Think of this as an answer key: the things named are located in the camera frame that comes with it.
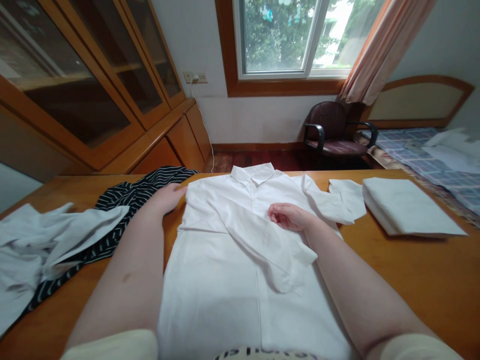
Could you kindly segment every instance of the chair armrest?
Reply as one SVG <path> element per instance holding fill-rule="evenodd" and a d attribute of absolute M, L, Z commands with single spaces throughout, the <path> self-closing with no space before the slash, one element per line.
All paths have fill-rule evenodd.
<path fill-rule="evenodd" d="M 307 135 L 309 133 L 309 128 L 315 128 L 318 131 L 318 146 L 316 148 L 307 143 Z M 305 132 L 303 133 L 303 143 L 310 149 L 314 149 L 314 150 L 317 150 L 318 152 L 322 152 L 325 144 L 325 130 L 322 127 L 322 125 L 305 124 Z"/>
<path fill-rule="evenodd" d="M 367 148 L 371 148 L 377 142 L 377 137 L 379 136 L 379 130 L 377 127 L 370 122 L 347 122 L 347 124 L 356 124 L 356 125 L 365 125 L 370 129 L 370 142 L 366 145 Z"/>

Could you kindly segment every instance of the wooden floor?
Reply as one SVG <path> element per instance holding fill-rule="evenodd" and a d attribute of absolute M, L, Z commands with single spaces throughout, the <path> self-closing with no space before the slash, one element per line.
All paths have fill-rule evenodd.
<path fill-rule="evenodd" d="M 215 153 L 214 173 L 229 173 L 233 166 L 246 168 L 271 163 L 276 170 L 313 171 L 313 170 L 358 170 L 370 169 L 362 159 L 337 160 L 318 159 L 314 151 L 229 151 Z"/>

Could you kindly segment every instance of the window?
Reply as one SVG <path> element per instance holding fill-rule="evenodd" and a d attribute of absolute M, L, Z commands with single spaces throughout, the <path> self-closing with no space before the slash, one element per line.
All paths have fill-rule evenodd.
<path fill-rule="evenodd" d="M 238 80 L 345 79 L 384 2 L 233 0 Z"/>

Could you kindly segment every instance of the black and white striped garment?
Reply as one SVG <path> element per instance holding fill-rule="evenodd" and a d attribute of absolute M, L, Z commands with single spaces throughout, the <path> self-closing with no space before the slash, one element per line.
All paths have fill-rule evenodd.
<path fill-rule="evenodd" d="M 143 204 L 145 204 L 158 189 L 170 183 L 181 183 L 193 174 L 199 174 L 199 172 L 186 169 L 182 166 L 163 166 L 145 175 L 135 183 L 124 181 L 121 184 L 107 189 L 105 193 L 98 198 L 95 209 L 108 211 L 117 206 L 128 205 L 130 209 L 127 214 L 112 231 L 98 242 L 63 261 L 63 263 L 77 261 L 80 261 L 80 263 L 70 268 L 60 278 L 42 282 L 36 288 L 35 295 L 23 311 L 22 316 L 31 312 L 41 302 L 50 297 L 84 265 L 111 257 L 128 223 Z"/>

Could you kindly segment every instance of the wooden headboard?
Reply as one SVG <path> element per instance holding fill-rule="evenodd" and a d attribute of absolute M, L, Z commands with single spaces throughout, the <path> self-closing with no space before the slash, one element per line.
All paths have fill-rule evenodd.
<path fill-rule="evenodd" d="M 468 99 L 474 86 L 443 75 L 421 75 L 389 82 L 361 122 L 380 129 L 444 128 Z"/>

